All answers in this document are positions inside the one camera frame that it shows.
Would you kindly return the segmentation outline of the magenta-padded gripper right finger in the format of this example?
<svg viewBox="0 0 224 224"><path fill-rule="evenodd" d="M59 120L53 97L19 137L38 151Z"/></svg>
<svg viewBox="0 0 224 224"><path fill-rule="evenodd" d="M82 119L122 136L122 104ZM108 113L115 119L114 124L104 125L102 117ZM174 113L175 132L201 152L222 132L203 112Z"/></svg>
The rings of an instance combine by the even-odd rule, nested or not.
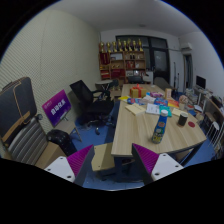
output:
<svg viewBox="0 0 224 224"><path fill-rule="evenodd" d="M135 143L132 144L132 155L145 185L183 169L183 166L167 153L157 154Z"/></svg>

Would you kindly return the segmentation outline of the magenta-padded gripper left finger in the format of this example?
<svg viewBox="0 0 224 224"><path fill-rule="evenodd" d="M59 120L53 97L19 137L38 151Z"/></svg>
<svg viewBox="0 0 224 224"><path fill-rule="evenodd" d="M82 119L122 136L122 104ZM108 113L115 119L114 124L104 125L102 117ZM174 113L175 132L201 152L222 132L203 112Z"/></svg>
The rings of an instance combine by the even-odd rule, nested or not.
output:
<svg viewBox="0 0 224 224"><path fill-rule="evenodd" d="M68 157L59 156L45 171L82 186L94 155L94 146L89 145Z"/></svg>

